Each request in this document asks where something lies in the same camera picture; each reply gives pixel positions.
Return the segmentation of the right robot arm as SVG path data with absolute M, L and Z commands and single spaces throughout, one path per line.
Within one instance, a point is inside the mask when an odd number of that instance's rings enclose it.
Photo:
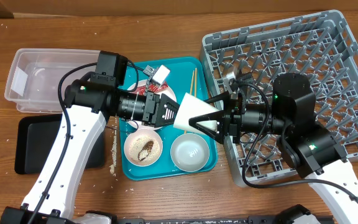
M 223 110 L 192 117 L 189 125 L 219 143 L 232 136 L 233 143 L 239 144 L 243 134 L 255 133 L 251 149 L 262 136 L 276 134 L 282 159 L 300 178 L 253 184 L 246 177 L 251 166 L 246 158 L 244 183 L 257 189 L 308 184 L 338 223 L 358 223 L 358 179 L 344 146 L 316 119 L 316 95 L 308 78 L 298 73 L 279 75 L 273 81 L 271 100 L 254 84 L 251 73 L 238 73 L 225 81 L 227 91 L 207 100 L 223 101 Z

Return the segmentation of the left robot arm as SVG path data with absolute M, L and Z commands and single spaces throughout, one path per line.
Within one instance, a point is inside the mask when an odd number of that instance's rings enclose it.
M 129 59 L 102 51 L 96 68 L 66 89 L 58 85 L 60 127 L 45 165 L 20 208 L 6 207 L 1 223 L 116 223 L 110 213 L 73 218 L 75 197 L 90 153 L 108 119 L 140 121 L 155 128 L 174 123 L 180 105 L 164 94 L 122 90 Z

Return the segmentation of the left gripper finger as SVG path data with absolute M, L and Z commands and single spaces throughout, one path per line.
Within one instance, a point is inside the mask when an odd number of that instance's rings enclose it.
M 163 109 L 157 113 L 157 127 L 172 125 L 175 121 L 177 111 Z
M 168 97 L 166 94 L 162 93 L 160 95 L 160 102 L 158 106 L 159 111 L 165 111 L 166 109 L 169 109 L 173 112 L 177 112 L 180 105 L 170 97 Z

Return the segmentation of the pink bowl with rice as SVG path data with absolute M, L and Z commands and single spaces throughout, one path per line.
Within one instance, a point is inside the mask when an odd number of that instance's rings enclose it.
M 148 141 L 154 142 L 152 152 L 144 161 L 139 161 L 137 158 L 138 153 Z M 162 151 L 162 139 L 151 129 L 138 129 L 136 132 L 128 135 L 124 143 L 124 155 L 126 159 L 131 164 L 139 167 L 146 167 L 155 163 L 162 155 Z

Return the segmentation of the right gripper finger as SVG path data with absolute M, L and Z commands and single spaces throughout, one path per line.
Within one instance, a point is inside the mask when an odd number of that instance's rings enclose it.
M 212 128 L 203 126 L 201 124 L 203 121 L 215 121 L 216 130 L 214 131 Z M 229 119 L 226 117 L 225 111 L 217 111 L 190 118 L 189 125 L 220 144 L 224 143 L 224 138 L 229 134 Z
M 231 94 L 228 91 L 225 91 L 223 93 L 220 93 L 212 98 L 206 99 L 204 102 L 211 104 L 211 103 L 217 103 L 219 101 L 222 101 L 222 109 L 226 109 L 229 106 L 229 102 L 231 100 Z

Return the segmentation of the white paper cup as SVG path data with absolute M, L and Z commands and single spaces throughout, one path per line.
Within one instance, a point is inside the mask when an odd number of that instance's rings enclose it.
M 186 93 L 180 104 L 173 127 L 187 132 L 202 134 L 201 131 L 189 125 L 189 119 L 197 116 L 214 113 L 219 111 L 217 108 L 205 103 L 203 100 Z

